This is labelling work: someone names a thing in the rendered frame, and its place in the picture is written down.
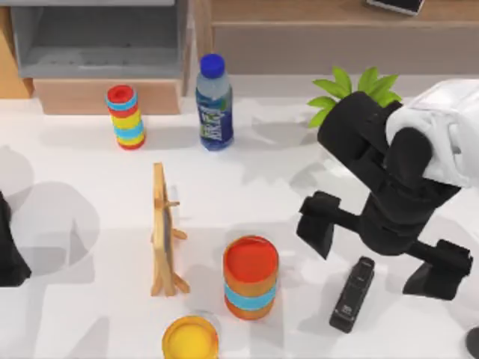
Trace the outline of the dark grey round object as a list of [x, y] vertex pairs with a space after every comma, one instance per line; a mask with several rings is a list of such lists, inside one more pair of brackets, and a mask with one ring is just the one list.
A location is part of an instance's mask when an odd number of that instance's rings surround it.
[[467, 353], [472, 359], [479, 359], [479, 325], [467, 331], [464, 345]]

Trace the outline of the orange can with blue band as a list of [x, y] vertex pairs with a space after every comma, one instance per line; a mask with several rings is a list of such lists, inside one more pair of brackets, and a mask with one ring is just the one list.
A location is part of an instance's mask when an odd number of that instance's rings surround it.
[[266, 316], [275, 303], [279, 255], [262, 236], [241, 236], [223, 253], [224, 299], [239, 319], [254, 321]]

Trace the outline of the black stapler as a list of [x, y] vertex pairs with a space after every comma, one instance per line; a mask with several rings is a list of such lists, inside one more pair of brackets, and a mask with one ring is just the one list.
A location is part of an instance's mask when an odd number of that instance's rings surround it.
[[348, 334], [352, 331], [374, 277], [375, 262], [360, 257], [351, 268], [338, 301], [332, 311], [329, 324]]

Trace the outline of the green leafy plant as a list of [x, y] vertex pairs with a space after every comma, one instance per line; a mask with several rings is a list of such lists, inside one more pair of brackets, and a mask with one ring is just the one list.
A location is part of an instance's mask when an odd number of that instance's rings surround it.
[[[333, 66], [332, 75], [334, 80], [315, 79], [313, 84], [324, 90], [328, 95], [317, 96], [311, 99], [307, 105], [318, 108], [318, 112], [310, 119], [309, 128], [321, 127], [326, 115], [339, 103], [354, 92], [353, 83], [349, 73], [341, 67]], [[360, 76], [355, 92], [362, 91], [370, 96], [382, 107], [386, 107], [393, 101], [401, 101], [403, 98], [392, 90], [398, 75], [379, 76], [377, 67], [368, 67]]]

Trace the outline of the wooden cupboard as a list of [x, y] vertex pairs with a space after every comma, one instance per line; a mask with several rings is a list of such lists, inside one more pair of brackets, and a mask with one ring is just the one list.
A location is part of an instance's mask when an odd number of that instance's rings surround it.
[[0, 99], [29, 99], [32, 79], [19, 77], [10, 8], [0, 6]]

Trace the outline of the pale wooden drawer front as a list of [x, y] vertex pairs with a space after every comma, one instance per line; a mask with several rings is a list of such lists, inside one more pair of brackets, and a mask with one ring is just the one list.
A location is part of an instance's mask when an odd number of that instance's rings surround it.
[[179, 79], [34, 79], [36, 96], [45, 114], [107, 114], [106, 95], [127, 84], [138, 94], [142, 114], [179, 114], [187, 85]]

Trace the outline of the wooden framed blackboard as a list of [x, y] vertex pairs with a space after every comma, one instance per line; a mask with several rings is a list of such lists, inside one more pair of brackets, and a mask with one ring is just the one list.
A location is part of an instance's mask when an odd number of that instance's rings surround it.
[[165, 296], [175, 296], [177, 289], [190, 293], [190, 286], [174, 270], [174, 240], [186, 240], [187, 233], [173, 224], [171, 208], [179, 206], [177, 200], [170, 200], [165, 181], [163, 164], [153, 164], [153, 232], [151, 244], [153, 249], [153, 282], [150, 288], [152, 296], [161, 291]]

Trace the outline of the blue bottle with blue cap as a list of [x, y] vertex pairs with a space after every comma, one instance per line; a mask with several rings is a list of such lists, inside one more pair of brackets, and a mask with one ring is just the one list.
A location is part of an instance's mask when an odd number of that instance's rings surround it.
[[233, 90], [221, 55], [209, 53], [201, 57], [195, 100], [202, 145], [209, 151], [228, 147], [234, 140]]

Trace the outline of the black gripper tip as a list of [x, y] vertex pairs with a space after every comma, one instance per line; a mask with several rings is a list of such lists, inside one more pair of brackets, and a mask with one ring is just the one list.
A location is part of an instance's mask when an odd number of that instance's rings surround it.
[[19, 252], [10, 230], [11, 209], [0, 191], [0, 287], [21, 286], [31, 269]]

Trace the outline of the yellow cup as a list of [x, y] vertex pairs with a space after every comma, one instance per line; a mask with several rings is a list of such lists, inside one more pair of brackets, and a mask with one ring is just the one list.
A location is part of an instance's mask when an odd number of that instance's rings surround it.
[[219, 359], [221, 324], [207, 310], [175, 319], [162, 335], [164, 359]]

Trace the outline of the wooden open shelf unit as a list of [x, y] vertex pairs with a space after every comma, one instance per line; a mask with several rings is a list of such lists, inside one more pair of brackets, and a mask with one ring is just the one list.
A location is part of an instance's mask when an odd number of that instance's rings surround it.
[[192, 0], [198, 53], [235, 75], [479, 75], [479, 0], [424, 0], [406, 15], [367, 0]]

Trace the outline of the white flat box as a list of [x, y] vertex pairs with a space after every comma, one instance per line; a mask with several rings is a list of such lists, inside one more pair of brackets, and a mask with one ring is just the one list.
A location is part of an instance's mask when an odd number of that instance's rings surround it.
[[425, 0], [365, 0], [371, 6], [380, 7], [408, 16], [416, 16], [422, 9]]

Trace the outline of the stack of coloured rings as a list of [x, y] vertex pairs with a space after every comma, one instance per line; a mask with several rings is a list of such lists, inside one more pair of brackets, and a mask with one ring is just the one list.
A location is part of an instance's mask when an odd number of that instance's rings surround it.
[[146, 136], [137, 92], [129, 85], [115, 85], [106, 93], [106, 106], [119, 146], [125, 150], [140, 148]]

